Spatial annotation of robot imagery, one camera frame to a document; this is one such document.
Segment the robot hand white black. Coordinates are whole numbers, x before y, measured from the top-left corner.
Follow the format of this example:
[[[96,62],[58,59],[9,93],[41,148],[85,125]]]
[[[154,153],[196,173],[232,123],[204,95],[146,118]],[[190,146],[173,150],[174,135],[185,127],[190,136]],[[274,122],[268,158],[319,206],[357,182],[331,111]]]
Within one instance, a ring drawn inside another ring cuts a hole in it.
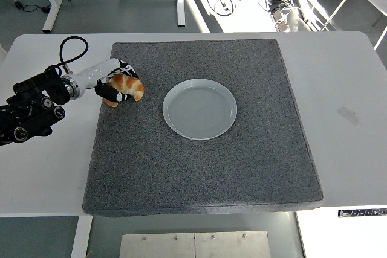
[[[73,93],[70,99],[75,100],[83,96],[86,89],[94,88],[97,95],[108,101],[122,102],[126,100],[128,93],[121,93],[118,89],[101,82],[105,77],[112,80],[112,77],[118,73],[128,77],[138,77],[131,65],[116,58],[109,59],[78,74],[68,74],[67,77],[71,78],[73,83]]]

